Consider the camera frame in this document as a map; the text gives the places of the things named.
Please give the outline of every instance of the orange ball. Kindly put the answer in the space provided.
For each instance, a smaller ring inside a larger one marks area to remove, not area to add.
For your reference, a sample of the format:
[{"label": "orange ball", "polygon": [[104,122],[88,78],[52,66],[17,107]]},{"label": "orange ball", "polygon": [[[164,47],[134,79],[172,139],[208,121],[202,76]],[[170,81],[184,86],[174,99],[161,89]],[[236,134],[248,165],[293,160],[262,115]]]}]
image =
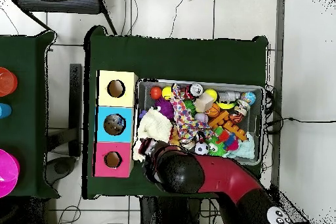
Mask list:
[{"label": "orange ball", "polygon": [[162,90],[160,87],[152,87],[150,90],[150,97],[152,99],[159,99],[160,96],[162,95]]},{"label": "orange ball", "polygon": [[219,115],[220,108],[216,103],[213,103],[212,107],[206,112],[209,117],[217,117]]}]

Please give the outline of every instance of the dark green tablecloth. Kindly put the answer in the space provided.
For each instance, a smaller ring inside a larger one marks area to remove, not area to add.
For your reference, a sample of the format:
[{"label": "dark green tablecloth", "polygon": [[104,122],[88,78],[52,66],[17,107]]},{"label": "dark green tablecloth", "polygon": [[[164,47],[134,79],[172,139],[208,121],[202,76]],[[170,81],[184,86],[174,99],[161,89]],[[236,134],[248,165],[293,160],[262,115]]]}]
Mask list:
[{"label": "dark green tablecloth", "polygon": [[0,66],[18,78],[16,91],[0,102],[12,106],[12,114],[0,119],[0,148],[20,163],[20,175],[11,196],[57,197],[44,180],[46,152],[46,48],[53,32],[36,37],[0,36]]},{"label": "dark green tablecloth", "polygon": [[[89,76],[89,81],[85,81],[85,95],[89,93],[89,107],[85,107],[84,124],[89,124],[89,131],[84,133],[88,160],[84,159],[87,179],[84,176],[83,188],[86,192],[87,187],[88,197],[96,194],[168,195],[144,178],[142,164],[138,162],[127,179],[92,177],[97,70],[134,72],[139,78],[264,87],[267,44],[265,37],[256,37],[253,41],[154,39],[106,36],[102,26],[91,29],[85,37],[85,76]],[[260,177],[260,164],[248,169]]]}]

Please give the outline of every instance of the blue ball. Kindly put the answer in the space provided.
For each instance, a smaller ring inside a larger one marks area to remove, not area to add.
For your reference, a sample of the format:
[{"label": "blue ball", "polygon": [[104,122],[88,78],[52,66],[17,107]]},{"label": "blue ball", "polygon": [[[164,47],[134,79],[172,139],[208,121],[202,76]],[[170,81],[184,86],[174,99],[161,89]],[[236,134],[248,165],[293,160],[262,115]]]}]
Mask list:
[{"label": "blue ball", "polygon": [[242,93],[240,99],[247,102],[249,105],[255,103],[256,96],[252,92]]}]

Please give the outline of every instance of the shape sorter box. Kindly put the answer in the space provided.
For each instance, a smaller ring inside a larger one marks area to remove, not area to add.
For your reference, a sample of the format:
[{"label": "shape sorter box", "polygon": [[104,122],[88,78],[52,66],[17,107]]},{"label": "shape sorter box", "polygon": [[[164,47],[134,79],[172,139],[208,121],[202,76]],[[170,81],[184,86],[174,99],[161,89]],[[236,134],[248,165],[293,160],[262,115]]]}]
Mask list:
[{"label": "shape sorter box", "polygon": [[[108,134],[104,129],[104,121],[109,115],[119,115],[125,120],[123,131],[119,135]],[[133,108],[98,107],[97,142],[126,142],[133,141]]]},{"label": "shape sorter box", "polygon": [[[134,72],[115,72],[99,70],[98,105],[113,107],[130,107],[135,105],[135,88],[138,77]],[[118,97],[111,96],[109,86],[113,81],[121,84],[122,93]]]},{"label": "shape sorter box", "polygon": [[[128,178],[133,168],[133,159],[130,158],[131,149],[131,143],[98,142],[96,144],[94,176]],[[106,163],[106,157],[111,152],[116,152],[121,158],[117,168],[111,168]]]}]

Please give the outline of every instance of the gray plastic bin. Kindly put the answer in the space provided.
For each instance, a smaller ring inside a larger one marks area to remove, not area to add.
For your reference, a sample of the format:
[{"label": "gray plastic bin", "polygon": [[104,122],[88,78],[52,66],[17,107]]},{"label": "gray plastic bin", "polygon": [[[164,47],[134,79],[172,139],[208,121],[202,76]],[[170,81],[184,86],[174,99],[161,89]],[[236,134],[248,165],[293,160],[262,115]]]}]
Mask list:
[{"label": "gray plastic bin", "polygon": [[203,89],[214,89],[217,92],[225,91],[238,91],[243,92],[254,92],[256,96],[255,103],[251,106],[250,111],[246,117],[238,123],[238,127],[243,129],[245,132],[250,132],[253,136],[255,142],[255,158],[235,158],[242,165],[257,165],[261,161],[261,156],[263,154],[263,129],[264,129],[264,106],[265,106],[265,90],[259,86],[249,86],[249,85],[232,85],[232,84],[221,84],[221,83],[204,83],[204,82],[189,82],[189,81],[173,81],[173,80],[150,80],[150,79],[140,79],[138,80],[136,87],[136,97],[138,105],[135,110],[135,127],[138,125],[138,114],[141,110],[148,110],[150,107],[154,107],[155,100],[150,97],[150,89],[153,86],[158,86],[164,88],[166,86],[172,86],[174,83],[179,84],[181,87],[186,87],[193,83],[199,83],[202,85]]}]

